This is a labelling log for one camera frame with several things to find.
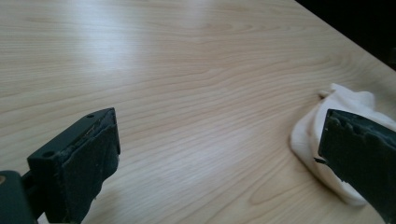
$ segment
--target white cloth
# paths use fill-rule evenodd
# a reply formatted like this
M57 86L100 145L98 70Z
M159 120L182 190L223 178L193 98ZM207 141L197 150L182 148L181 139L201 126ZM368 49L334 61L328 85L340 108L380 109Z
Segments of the white cloth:
M368 91L354 92L337 84L332 84L332 93L320 102L294 126L290 136L291 150L306 167L325 185L351 205L367 202L348 183L341 181L326 165L316 163L321 132L328 109L343 110L375 121L396 131L396 123L389 117L375 112L375 98Z

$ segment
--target crumpled cloth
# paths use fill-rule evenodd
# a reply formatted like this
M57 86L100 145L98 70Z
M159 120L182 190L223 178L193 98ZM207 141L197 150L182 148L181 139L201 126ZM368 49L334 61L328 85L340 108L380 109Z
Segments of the crumpled cloth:
M291 150L305 166L332 189L340 198L351 205L364 205L366 200L348 183L341 181L326 165L316 163L320 137L328 109L343 110L361 115L393 131L396 123L384 114L375 111L375 97L368 91L354 92L343 86L332 84L332 92L316 105L294 126L290 136Z

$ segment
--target wood grain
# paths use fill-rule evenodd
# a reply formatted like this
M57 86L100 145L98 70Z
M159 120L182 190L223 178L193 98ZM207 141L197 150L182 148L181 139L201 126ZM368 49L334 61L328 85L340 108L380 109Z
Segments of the wood grain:
M333 82L396 119L395 75L291 0L4 0L0 170L114 106L120 168L84 223L382 223L288 141Z

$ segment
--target white towel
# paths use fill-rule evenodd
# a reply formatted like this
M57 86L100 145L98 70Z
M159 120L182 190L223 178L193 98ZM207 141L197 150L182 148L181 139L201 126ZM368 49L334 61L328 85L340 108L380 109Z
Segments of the white towel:
M318 146L327 110L337 109L361 115L393 131L396 131L396 123L375 112L375 98L370 92L354 92L337 84L332 84L331 89L332 92L294 126L290 146L312 174L343 201L351 205L364 205L367 202L348 183L341 181L328 166L314 162L314 157L320 158Z

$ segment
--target light wood surface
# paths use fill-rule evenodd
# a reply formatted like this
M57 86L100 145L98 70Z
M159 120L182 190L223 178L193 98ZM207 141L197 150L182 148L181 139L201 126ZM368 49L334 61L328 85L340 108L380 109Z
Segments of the light wood surface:
M120 167L84 223L382 223L288 141L333 82L396 119L396 74L294 1L3 0L0 76L0 170L116 108Z

